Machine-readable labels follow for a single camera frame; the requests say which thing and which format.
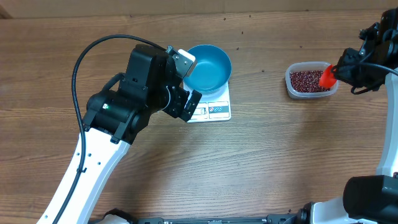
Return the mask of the white digital kitchen scale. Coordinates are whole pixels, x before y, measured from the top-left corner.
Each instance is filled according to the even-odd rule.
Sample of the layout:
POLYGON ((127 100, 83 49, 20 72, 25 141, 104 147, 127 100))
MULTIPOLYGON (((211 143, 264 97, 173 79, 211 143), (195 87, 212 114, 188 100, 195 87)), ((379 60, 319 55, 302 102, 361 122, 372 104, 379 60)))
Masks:
POLYGON ((229 83, 225 83, 217 90, 197 91, 202 94, 202 97, 188 123, 229 121, 231 119, 229 83))

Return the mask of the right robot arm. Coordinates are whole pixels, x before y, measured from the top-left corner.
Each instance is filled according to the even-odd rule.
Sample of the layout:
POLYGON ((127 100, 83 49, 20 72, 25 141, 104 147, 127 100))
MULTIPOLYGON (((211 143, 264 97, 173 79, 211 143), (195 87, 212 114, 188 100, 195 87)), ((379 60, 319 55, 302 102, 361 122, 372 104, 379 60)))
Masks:
POLYGON ((293 99, 332 95, 339 82, 360 95, 387 93, 387 118, 384 145, 374 175, 352 177, 340 197, 325 202, 310 202, 295 215, 282 215, 280 223, 397 223, 397 9, 382 13, 381 20, 359 32, 360 49, 347 48, 336 65, 302 62, 286 71, 288 94, 293 99), (293 88, 292 72, 323 69, 319 86, 329 92, 306 93, 293 88))

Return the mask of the red beans in container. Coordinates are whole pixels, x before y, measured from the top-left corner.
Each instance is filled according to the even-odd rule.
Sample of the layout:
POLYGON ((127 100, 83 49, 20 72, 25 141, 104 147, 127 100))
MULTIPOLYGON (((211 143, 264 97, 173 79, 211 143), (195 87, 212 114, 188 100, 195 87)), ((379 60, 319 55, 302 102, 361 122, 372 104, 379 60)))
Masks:
POLYGON ((319 85, 322 70, 307 70, 300 72, 290 72, 290 82, 292 88, 300 93, 317 93, 330 91, 319 85))

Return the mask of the blue bowl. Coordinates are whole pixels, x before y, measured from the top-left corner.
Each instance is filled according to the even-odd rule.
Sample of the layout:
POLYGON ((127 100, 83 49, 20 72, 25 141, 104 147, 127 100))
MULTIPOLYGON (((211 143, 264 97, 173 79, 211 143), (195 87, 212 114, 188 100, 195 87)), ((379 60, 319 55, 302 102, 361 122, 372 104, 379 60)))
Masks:
POLYGON ((201 94, 212 94, 228 83, 232 63, 228 54, 214 45, 197 45, 188 50, 197 61, 192 73, 183 83, 201 94))

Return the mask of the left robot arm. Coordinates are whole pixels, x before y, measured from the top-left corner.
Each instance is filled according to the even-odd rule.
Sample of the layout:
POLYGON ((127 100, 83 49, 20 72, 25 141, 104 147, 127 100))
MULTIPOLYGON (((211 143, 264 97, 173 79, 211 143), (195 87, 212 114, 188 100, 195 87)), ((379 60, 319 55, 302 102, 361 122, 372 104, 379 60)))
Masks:
POLYGON ((114 168, 150 116, 189 121, 201 93, 180 87, 197 64, 183 49, 138 44, 124 73, 91 96, 71 163, 39 223, 87 223, 114 168))

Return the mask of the clear plastic bean container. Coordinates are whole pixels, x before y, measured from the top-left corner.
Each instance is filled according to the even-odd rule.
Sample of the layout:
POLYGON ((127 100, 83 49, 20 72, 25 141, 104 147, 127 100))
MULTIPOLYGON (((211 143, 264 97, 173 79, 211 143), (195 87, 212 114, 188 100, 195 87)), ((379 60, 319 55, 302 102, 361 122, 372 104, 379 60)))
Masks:
POLYGON ((300 62, 292 64, 285 73, 285 83, 287 87, 287 93, 292 99, 304 100, 304 99, 315 99, 322 98, 326 96, 331 96, 337 92, 339 83, 336 82, 328 91, 318 91, 318 92, 302 92, 294 88, 291 76, 293 73, 297 72, 312 72, 321 71, 324 72, 330 63, 327 62, 300 62))

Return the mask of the red scoop blue handle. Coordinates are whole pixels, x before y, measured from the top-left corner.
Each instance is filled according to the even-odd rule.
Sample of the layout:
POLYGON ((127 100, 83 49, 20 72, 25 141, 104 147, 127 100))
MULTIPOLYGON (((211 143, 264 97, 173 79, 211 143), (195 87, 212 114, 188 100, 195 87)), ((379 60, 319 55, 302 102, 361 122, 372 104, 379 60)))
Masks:
POLYGON ((319 79, 319 86, 322 88, 332 88, 337 82, 334 74, 331 72, 333 65, 329 65, 322 73, 319 79))

